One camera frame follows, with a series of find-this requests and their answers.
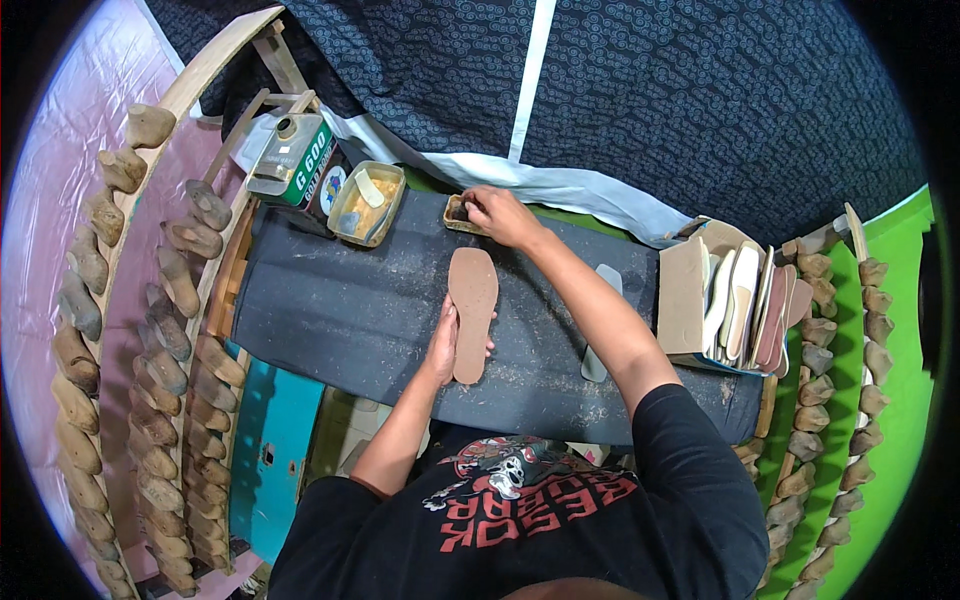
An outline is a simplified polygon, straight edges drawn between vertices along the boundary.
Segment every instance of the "pink wall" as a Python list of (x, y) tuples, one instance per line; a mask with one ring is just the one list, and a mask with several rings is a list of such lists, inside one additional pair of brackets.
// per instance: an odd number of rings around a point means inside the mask
[[(104, 2), (39, 104), (8, 203), (0, 252), (0, 317), (12, 418), (46, 510), (80, 562), (89, 560), (67, 505), (52, 435), (58, 410), (49, 391), (57, 368), (50, 352), (55, 296), (67, 268), (64, 253), (74, 227), (84, 220), (81, 199), (102, 185), (96, 153), (123, 143), (127, 105), (154, 103), (175, 78), (133, 0)], [(118, 538), (123, 547), (134, 548), (128, 560), (137, 580), (156, 574), (156, 563), (142, 549), (132, 503), (132, 464), (124, 448), (131, 360), (142, 350), (136, 324), (146, 309), (144, 285), (156, 282), (155, 247), (164, 243), (158, 224), (187, 212), (182, 182), (201, 178), (219, 147), (219, 128), (188, 121), (174, 133), (134, 214), (105, 318), (100, 396), (105, 477)], [(231, 167), (215, 185), (230, 188), (222, 190), (227, 198), (239, 184), (239, 170)], [(91, 580), (99, 585), (96, 577)]]

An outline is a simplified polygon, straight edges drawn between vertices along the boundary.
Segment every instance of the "man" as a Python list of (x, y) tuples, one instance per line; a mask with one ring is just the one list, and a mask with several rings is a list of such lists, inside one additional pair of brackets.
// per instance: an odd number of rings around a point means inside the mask
[(768, 554), (756, 490), (653, 333), (509, 191), (464, 197), (474, 224), (540, 268), (607, 367), (633, 424), (636, 474), (562, 444), (488, 436), (407, 485), (453, 374), (447, 296), (423, 364), (350, 478), (304, 493), (270, 597), (750, 597)]

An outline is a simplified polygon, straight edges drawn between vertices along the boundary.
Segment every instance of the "cardboard box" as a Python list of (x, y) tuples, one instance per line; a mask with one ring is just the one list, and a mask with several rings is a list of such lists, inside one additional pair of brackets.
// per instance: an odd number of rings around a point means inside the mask
[[(724, 256), (730, 250), (737, 250), (745, 241), (753, 240), (743, 231), (714, 219), (700, 225), (685, 242), (660, 251), (657, 341), (670, 362), (713, 371), (757, 376), (770, 374), (728, 367), (703, 354), (704, 263), (701, 247), (706, 246), (711, 254)], [(762, 265), (766, 252), (761, 249), (759, 254)]]

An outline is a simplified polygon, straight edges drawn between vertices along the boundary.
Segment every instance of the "black t-shirt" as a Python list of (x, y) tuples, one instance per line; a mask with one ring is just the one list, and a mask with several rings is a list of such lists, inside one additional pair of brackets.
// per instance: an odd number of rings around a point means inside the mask
[(679, 385), (648, 394), (633, 430), (636, 475), (509, 436), (469, 444), (386, 501), (320, 479), (270, 598), (501, 598), (563, 577), (650, 598), (749, 597), (769, 548), (736, 455)]

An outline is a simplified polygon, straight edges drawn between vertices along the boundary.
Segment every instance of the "hand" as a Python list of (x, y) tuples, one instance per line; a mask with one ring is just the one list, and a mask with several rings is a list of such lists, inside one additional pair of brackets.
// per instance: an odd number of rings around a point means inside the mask
[(474, 185), (463, 194), (470, 222), (494, 241), (523, 250), (545, 227), (534, 213), (505, 189)]
[[(440, 309), (440, 320), (430, 338), (430, 345), (426, 349), (426, 358), (420, 366), (440, 388), (453, 381), (453, 359), (457, 353), (457, 333), (460, 331), (460, 322), (457, 319), (457, 309), (453, 300), (447, 294), (444, 305)], [(494, 348), (493, 340), (487, 337), (487, 356)]]

